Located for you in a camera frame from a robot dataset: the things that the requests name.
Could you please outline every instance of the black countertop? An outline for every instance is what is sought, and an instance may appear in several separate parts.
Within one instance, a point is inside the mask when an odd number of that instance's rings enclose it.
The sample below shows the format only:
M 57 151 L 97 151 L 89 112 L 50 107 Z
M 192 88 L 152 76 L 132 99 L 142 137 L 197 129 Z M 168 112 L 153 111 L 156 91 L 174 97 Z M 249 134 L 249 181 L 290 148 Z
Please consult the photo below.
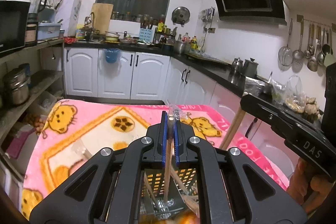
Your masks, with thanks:
M 207 77 L 213 79 L 218 84 L 228 89 L 232 93 L 239 97 L 243 96 L 245 77 L 240 75 L 233 75 L 230 72 L 230 64 L 218 64 L 212 61 L 200 61 L 195 60 L 187 55 L 179 55 L 174 52 L 162 51 L 158 47 L 148 47 L 139 44 L 116 44 L 116 43 L 91 43 L 91 42 L 75 42 L 67 45 L 66 47 L 78 47 L 78 48 L 118 48 L 122 51 L 128 52 L 146 52 L 153 54 L 160 54 L 165 56 L 171 56 L 178 61 L 186 64 L 203 73 Z

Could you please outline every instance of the microwave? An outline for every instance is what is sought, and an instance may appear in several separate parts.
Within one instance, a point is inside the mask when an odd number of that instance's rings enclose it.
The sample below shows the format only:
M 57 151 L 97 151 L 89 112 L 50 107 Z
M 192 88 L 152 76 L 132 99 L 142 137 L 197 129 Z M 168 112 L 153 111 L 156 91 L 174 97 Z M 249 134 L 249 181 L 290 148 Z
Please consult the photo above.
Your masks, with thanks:
M 30 2 L 0 0 L 1 56 L 25 46 Z

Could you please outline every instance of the silver screw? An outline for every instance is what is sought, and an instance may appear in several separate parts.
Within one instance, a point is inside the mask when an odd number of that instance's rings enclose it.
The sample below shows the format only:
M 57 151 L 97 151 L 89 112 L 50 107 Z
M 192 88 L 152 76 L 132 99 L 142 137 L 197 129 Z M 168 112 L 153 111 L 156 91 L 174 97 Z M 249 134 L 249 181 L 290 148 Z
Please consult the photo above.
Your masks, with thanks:
M 149 143 L 152 142 L 152 138 L 151 138 L 151 137 L 143 137 L 143 138 L 141 139 L 141 142 L 142 142 L 143 144 L 149 144 Z
M 191 143 L 199 143 L 201 141 L 199 137 L 195 137 L 195 136 L 191 137 L 189 140 Z
M 233 147 L 230 149 L 230 153 L 233 155 L 233 156 L 238 156 L 240 155 L 240 150 L 236 147 Z
M 102 149 L 101 151 L 100 151 L 100 154 L 102 155 L 102 156 L 108 156 L 108 155 L 110 155 L 111 154 L 111 149 L 110 148 L 104 148 L 104 149 Z

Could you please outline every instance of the wooden cutting board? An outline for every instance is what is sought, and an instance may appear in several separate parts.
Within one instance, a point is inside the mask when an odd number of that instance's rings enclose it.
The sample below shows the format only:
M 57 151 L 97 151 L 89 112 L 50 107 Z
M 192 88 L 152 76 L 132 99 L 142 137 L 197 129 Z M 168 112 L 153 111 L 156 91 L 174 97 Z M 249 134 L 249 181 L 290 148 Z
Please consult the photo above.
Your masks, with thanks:
M 94 3 L 91 12 L 94 12 L 94 28 L 100 34 L 109 30 L 110 19 L 113 11 L 113 4 Z

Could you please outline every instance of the pink tablecloth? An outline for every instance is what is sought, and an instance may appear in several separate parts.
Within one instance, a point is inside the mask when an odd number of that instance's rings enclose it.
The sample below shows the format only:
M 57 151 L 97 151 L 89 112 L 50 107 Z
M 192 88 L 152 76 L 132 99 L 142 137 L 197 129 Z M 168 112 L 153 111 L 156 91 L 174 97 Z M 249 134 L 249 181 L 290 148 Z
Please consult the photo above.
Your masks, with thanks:
M 209 106 L 179 106 L 200 137 L 218 147 L 230 124 Z M 126 147 L 146 134 L 150 125 L 160 123 L 168 106 L 105 105 L 77 100 L 62 100 L 51 111 L 43 134 L 31 155 L 22 193 L 22 213 L 27 219 L 34 206 L 53 191 L 80 165 L 76 146 L 84 144 L 91 154 L 103 147 Z M 284 190 L 285 175 L 242 134 L 237 133 L 230 147 L 240 148 Z

